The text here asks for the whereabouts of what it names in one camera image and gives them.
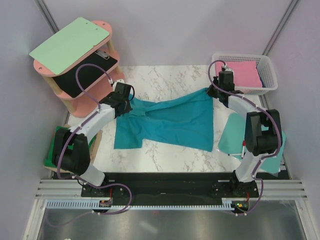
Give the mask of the teal t shirt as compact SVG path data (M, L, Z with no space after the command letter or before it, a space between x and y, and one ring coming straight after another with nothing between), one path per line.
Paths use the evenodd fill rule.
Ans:
M134 98L116 119L115 149L138 149L143 140L210 152L214 145L213 98L202 88L160 102Z

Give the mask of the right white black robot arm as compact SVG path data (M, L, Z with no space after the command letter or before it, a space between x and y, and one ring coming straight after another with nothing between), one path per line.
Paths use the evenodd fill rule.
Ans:
M242 196L256 180L256 173L266 158L274 157L283 144L280 114L276 109L264 109L235 90L234 74L223 69L211 80L207 94L245 120L244 142L247 152L233 171L229 191Z

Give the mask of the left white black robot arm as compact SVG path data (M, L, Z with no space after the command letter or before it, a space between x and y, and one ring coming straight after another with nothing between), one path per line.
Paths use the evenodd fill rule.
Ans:
M130 101L134 94L132 85L117 81L113 85L113 91L98 101L93 112L78 125L56 131L52 163L56 166L60 179L61 170L64 170L91 185L92 191L99 197L109 193L110 185L104 181L105 174L91 163L89 144L109 122L132 110Z

